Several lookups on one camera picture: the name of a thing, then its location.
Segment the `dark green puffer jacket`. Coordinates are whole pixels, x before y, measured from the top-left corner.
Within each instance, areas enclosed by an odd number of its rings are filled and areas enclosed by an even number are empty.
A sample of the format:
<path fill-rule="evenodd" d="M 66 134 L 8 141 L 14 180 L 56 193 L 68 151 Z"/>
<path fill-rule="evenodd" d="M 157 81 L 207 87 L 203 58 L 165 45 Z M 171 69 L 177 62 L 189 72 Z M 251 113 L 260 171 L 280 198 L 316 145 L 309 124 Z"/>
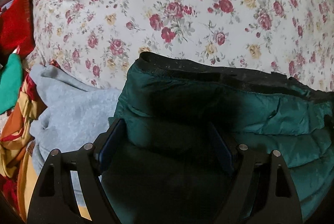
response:
<path fill-rule="evenodd" d="M 282 153 L 303 219 L 333 184 L 333 93 L 283 74 L 144 52 L 109 122 L 119 118 L 102 186 L 122 223 L 213 223 L 240 144 Z"/>

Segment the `yellow red rose blanket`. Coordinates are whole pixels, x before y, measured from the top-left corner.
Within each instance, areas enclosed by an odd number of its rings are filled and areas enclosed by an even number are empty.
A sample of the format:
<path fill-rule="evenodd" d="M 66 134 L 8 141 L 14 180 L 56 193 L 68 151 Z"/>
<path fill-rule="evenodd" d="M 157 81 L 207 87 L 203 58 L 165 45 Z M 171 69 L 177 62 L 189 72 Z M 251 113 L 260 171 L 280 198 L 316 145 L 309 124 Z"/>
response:
<path fill-rule="evenodd" d="M 34 148 L 34 137 L 29 130 L 45 109 L 29 70 L 25 70 L 18 100 L 1 131 L 1 194 L 24 222 L 27 221 L 24 202 L 27 169 Z"/>

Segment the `light grey sweater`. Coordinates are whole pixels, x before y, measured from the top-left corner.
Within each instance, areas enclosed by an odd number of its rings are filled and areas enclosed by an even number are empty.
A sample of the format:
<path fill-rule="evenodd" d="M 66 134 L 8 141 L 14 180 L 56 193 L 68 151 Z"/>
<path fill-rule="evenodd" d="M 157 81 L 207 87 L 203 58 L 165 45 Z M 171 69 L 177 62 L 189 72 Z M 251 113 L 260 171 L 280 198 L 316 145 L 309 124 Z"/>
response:
<path fill-rule="evenodd" d="M 32 165 L 40 173 L 49 153 L 76 151 L 109 128 L 121 91 L 88 86 L 55 66 L 34 65 L 29 76 L 46 109 L 31 123 Z"/>

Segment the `teal green garment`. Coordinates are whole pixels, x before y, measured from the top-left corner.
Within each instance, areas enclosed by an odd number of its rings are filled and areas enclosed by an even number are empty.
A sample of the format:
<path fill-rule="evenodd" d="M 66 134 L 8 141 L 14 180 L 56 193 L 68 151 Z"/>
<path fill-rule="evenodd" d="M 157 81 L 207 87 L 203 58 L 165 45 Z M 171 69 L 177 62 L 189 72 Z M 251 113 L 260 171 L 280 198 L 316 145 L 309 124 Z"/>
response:
<path fill-rule="evenodd" d="M 23 69 L 18 54 L 9 55 L 7 64 L 1 68 L 0 113 L 15 106 L 23 81 Z"/>

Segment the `red garment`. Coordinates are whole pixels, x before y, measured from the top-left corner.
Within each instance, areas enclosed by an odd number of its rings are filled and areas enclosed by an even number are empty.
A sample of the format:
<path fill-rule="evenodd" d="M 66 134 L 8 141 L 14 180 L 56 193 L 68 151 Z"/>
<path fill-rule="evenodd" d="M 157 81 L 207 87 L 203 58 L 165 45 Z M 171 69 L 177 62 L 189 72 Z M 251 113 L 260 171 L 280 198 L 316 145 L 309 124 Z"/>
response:
<path fill-rule="evenodd" d="M 35 47 L 33 38 L 33 0 L 13 0 L 1 14 L 1 54 L 14 51 L 23 60 Z"/>

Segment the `floral white quilt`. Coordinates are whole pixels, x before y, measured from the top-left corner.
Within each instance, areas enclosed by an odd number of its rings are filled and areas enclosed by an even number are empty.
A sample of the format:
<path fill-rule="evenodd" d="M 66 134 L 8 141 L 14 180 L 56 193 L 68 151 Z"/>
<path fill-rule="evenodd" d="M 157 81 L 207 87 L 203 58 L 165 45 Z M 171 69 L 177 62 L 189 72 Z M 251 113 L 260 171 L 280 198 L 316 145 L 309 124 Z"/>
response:
<path fill-rule="evenodd" d="M 333 90 L 333 0 L 34 0 L 29 66 L 122 88 L 142 52 Z"/>

